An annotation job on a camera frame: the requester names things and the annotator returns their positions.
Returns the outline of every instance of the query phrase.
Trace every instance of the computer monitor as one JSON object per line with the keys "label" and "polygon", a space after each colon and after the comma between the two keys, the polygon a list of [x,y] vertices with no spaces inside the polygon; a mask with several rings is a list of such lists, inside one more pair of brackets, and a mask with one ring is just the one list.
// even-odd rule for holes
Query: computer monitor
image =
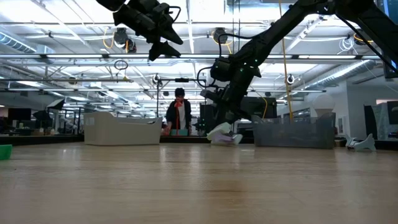
{"label": "computer monitor", "polygon": [[32,110],[29,108],[8,108],[9,121],[30,121]]}

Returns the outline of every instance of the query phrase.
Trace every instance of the fluorescent light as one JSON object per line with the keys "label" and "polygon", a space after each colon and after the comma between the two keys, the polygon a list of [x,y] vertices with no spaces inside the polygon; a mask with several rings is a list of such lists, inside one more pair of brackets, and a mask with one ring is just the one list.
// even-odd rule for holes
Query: fluorescent light
{"label": "fluorescent light", "polygon": [[24,85],[29,85],[29,86],[32,86],[32,87],[42,87],[42,85],[38,84],[37,82],[19,81],[18,83],[24,84]]}
{"label": "fluorescent light", "polygon": [[10,88],[9,91],[40,91],[39,89],[32,88]]}
{"label": "fluorescent light", "polygon": [[363,55],[362,59],[374,59],[374,60],[377,60],[377,59],[380,59],[380,58],[377,55]]}
{"label": "fluorescent light", "polygon": [[112,98],[118,99],[119,95],[117,95],[116,93],[112,92],[112,91],[107,91],[106,94]]}
{"label": "fluorescent light", "polygon": [[106,49],[100,49],[100,50],[103,51],[103,52],[106,52],[107,54],[110,54],[110,52],[108,50],[106,50]]}
{"label": "fluorescent light", "polygon": [[300,55],[299,59],[354,59],[356,55]]}
{"label": "fluorescent light", "polygon": [[77,101],[86,101],[87,99],[80,96],[69,96],[69,98],[77,100]]}
{"label": "fluorescent light", "polygon": [[77,91],[104,91],[103,89],[78,89]]}
{"label": "fluorescent light", "polygon": [[325,90],[292,90],[292,93],[324,93]]}
{"label": "fluorescent light", "polygon": [[23,54],[23,55],[5,54],[5,55],[0,55],[0,58],[40,58],[40,55],[37,55],[37,54]]}
{"label": "fluorescent light", "polygon": [[52,92],[52,91],[51,91],[51,94],[53,94],[53,95],[55,95],[55,96],[61,96],[61,97],[64,97],[64,95],[62,95],[62,94],[59,94],[59,93],[56,93],[56,92]]}
{"label": "fluorescent light", "polygon": [[81,54],[75,54],[75,55],[63,55],[63,54],[48,54],[48,58],[103,58],[102,55],[100,54],[88,54],[88,55],[81,55]]}
{"label": "fluorescent light", "polygon": [[[270,55],[267,57],[267,59],[283,59],[284,56],[283,55]],[[291,55],[286,55],[286,59],[291,59],[292,56]]]}
{"label": "fluorescent light", "polygon": [[75,91],[74,89],[43,89],[43,91]]}

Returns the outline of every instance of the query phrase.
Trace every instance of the ceiling pipe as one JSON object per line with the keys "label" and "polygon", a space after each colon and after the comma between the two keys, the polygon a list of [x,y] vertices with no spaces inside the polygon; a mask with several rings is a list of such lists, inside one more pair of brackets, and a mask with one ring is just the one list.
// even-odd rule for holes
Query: ceiling pipe
{"label": "ceiling pipe", "polygon": [[285,52],[290,52],[297,44],[299,44],[309,33],[311,33],[317,25],[321,24],[322,21],[327,20],[327,16],[320,16],[318,19],[309,22],[308,25],[301,30],[301,32],[291,41],[291,43],[286,47]]}
{"label": "ceiling pipe", "polygon": [[144,74],[142,74],[142,72],[137,67],[129,66],[129,68],[132,68],[134,72],[136,72],[141,77],[141,80],[144,81],[146,85],[148,85],[151,88],[154,88],[154,86],[145,78]]}
{"label": "ceiling pipe", "polygon": [[305,83],[305,86],[300,87],[298,84],[295,89],[301,89],[304,93],[306,90],[315,90],[320,87],[326,88],[328,86],[337,85],[339,82],[342,82],[348,78],[362,74],[368,70],[372,70],[376,65],[377,63],[374,60],[363,60],[352,63],[351,65],[341,65],[329,70],[319,77],[314,78],[308,83]]}
{"label": "ceiling pipe", "polygon": [[79,35],[77,33],[75,33],[75,31],[71,30],[71,28],[69,28],[65,23],[63,23],[56,15],[52,14],[52,12],[50,12],[48,9],[46,9],[45,5],[37,2],[36,0],[30,0],[32,1],[35,5],[39,6],[41,9],[43,9],[45,12],[47,12],[48,14],[50,14],[52,17],[54,17],[55,20],[57,20],[57,22],[59,23],[59,25],[61,25],[63,28],[65,28],[69,33],[71,33],[71,35],[73,35],[74,37],[78,38],[85,46],[87,46],[89,49],[91,49],[94,52],[98,52],[96,49],[94,49],[87,41],[83,40],[81,37],[79,37]]}

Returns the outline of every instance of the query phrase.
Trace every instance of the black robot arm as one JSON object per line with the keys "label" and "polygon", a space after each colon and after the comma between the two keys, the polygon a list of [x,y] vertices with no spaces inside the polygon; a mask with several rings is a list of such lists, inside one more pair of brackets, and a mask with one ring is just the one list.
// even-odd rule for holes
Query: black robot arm
{"label": "black robot arm", "polygon": [[[142,35],[148,43],[153,44],[149,50],[149,60],[153,61],[160,55],[181,56],[168,42],[161,42],[163,37],[176,44],[183,44],[182,39],[173,30],[172,24],[180,14],[181,8],[169,6],[166,3],[159,3],[156,0],[131,0],[125,4],[126,0],[97,0],[105,8],[113,11],[114,24],[125,24],[136,35]],[[170,8],[179,9],[175,19],[170,14]]]}
{"label": "black robot arm", "polygon": [[398,62],[398,26],[372,0],[298,0],[268,30],[254,36],[234,55],[216,59],[210,71],[211,77],[229,84],[222,91],[203,90],[201,95],[215,102],[217,124],[233,123],[239,118],[251,119],[250,114],[240,109],[240,102],[247,95],[252,79],[261,77],[258,66],[275,45],[309,14],[336,14],[344,21],[357,23],[391,59]]}

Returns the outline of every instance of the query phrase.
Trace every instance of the wooden table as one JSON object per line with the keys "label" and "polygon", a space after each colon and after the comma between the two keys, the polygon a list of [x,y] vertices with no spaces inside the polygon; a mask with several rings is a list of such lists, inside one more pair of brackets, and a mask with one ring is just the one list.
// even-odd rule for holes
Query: wooden table
{"label": "wooden table", "polygon": [[15,147],[0,223],[397,223],[398,153],[209,144]]}

